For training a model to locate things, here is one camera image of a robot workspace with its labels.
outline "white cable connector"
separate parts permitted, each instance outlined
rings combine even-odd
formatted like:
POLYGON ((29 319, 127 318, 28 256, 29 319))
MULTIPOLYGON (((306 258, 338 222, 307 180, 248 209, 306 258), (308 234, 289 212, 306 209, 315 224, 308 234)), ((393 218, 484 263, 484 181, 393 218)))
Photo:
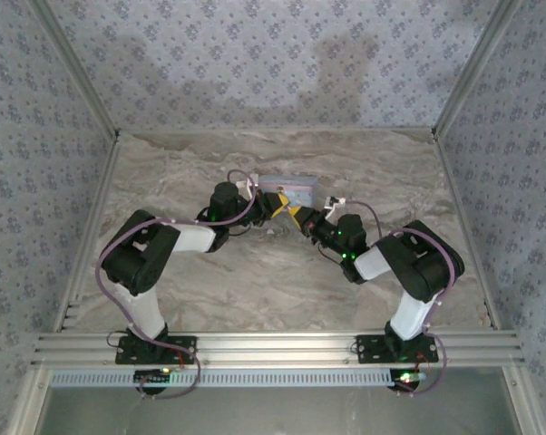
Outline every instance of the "white cable connector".
MULTIPOLYGON (((258 174, 249 174, 251 176, 251 178, 253 179, 253 181, 255 181, 255 189, 258 187, 258 174)), ((235 183, 235 185, 239 188, 239 189, 246 189, 247 190, 247 194, 249 195, 249 199, 252 199, 253 198, 253 192, 251 191, 251 185, 249 183, 249 180, 246 179, 246 180, 243 180, 243 181, 237 181, 235 183)))
POLYGON ((336 198, 336 197, 326 197, 326 203, 324 204, 324 209, 329 210, 326 214, 326 219, 329 219, 331 215, 334 214, 336 208, 342 208, 346 206, 345 198, 336 198))

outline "black cable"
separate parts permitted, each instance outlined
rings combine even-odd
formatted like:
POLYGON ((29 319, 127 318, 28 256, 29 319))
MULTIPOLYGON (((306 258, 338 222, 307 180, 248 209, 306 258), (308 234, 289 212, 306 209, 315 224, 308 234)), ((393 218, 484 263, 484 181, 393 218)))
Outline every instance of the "black cable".
POLYGON ((208 207, 205 207, 204 209, 202 209, 199 214, 197 215, 197 220, 200 220, 201 218, 204 218, 204 213, 205 211, 207 211, 209 208, 208 207))
POLYGON ((328 256, 328 255, 323 253, 323 251, 321 250, 321 245, 317 245, 317 250, 319 251, 319 254, 321 254, 323 257, 327 258, 329 261, 333 261, 334 263, 336 263, 339 266, 339 262, 334 260, 331 256, 328 256))
POLYGON ((253 226, 249 225, 249 227, 248 227, 245 231, 241 231, 241 232, 238 233, 238 234, 230 234, 230 233, 229 233, 229 236, 231 236, 231 237, 242 236, 243 234, 247 234, 252 228, 253 228, 253 226))
POLYGON ((126 333, 126 331, 120 330, 120 331, 111 331, 110 333, 108 333, 108 335, 106 335, 106 342, 108 343, 108 345, 110 347, 113 347, 114 349, 118 349, 118 346, 114 346, 113 344, 110 343, 110 337, 112 336, 112 334, 126 334, 126 335, 128 335, 128 333, 126 333))

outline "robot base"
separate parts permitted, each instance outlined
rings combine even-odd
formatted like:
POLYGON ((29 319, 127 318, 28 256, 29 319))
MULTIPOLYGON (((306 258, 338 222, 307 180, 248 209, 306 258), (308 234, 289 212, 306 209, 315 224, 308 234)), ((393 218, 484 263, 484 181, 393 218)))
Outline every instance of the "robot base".
MULTIPOLYGON (((168 335, 161 333, 156 340, 168 344, 189 349, 191 352, 197 352, 197 337, 193 335, 168 335)), ((148 343, 128 330, 128 335, 122 337, 118 342, 116 352, 116 364, 118 365, 146 365, 146 364, 165 364, 172 365, 193 365, 194 361, 184 352, 176 352, 172 349, 156 346, 148 343)))
POLYGON ((357 361, 360 364, 438 362, 434 338, 420 334, 402 344, 397 352, 393 352, 386 335, 358 335, 357 361))

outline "floral wallpaper wall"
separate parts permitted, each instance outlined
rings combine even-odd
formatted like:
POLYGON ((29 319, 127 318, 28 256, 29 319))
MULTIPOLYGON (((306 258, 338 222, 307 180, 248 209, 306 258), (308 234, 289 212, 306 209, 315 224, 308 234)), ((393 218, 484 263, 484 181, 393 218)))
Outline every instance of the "floral wallpaper wall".
POLYGON ((518 11, 443 139, 546 415, 546 0, 518 11))
POLYGON ((495 0, 51 1, 117 127, 432 127, 495 0))
POLYGON ((109 147, 25 2, 0 0, 0 433, 51 331, 109 147))

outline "glass panel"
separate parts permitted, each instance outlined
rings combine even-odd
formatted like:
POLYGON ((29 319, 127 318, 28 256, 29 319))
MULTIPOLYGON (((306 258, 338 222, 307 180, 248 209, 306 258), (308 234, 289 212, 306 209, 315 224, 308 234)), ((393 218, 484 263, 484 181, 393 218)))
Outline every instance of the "glass panel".
POLYGON ((141 401, 134 389, 51 389, 36 435, 518 434, 502 371, 449 370, 424 396, 383 388, 201 388, 141 401))

